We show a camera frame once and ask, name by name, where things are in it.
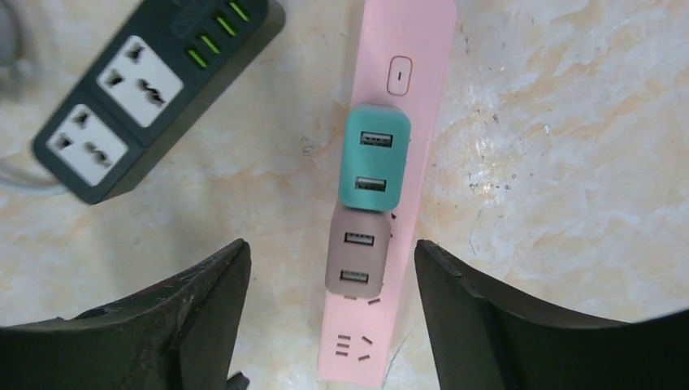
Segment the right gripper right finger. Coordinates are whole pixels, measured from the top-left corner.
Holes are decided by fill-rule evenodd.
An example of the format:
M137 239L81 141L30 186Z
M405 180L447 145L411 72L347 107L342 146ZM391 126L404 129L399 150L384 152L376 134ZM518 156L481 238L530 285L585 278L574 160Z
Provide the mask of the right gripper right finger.
M625 323L566 309L429 240L414 251L443 389L685 389L688 313Z

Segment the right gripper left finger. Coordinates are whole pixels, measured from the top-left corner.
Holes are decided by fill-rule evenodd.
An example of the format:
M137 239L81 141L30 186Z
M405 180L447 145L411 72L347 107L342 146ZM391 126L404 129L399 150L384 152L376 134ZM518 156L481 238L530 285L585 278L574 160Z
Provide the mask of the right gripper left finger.
M4 389L246 389L231 373L250 280L238 239L185 271L75 318L1 330Z

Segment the pink charger plug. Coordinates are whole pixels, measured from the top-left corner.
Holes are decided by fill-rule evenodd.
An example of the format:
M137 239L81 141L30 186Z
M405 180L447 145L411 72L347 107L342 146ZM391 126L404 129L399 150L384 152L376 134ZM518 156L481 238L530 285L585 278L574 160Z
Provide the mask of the pink charger plug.
M337 202L329 233L327 290L345 297L377 297L383 287L391 234L389 213Z

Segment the green charger plug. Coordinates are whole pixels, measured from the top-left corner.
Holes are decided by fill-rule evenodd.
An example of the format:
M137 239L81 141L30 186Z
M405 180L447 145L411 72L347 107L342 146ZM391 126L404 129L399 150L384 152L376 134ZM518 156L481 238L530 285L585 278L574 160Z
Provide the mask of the green charger plug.
M346 119L338 197L349 208L391 211L401 199L411 122L400 109L362 104Z

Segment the pink power strip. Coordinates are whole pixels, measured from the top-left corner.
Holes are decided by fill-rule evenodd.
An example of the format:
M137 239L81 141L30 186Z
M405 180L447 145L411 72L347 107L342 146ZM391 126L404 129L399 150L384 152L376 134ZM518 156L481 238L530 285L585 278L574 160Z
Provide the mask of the pink power strip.
M384 381L456 18L452 1L364 4L350 111L362 104L396 107L410 119L411 133L400 203L386 211L392 234L381 293L326 292L318 351L325 380L367 387Z

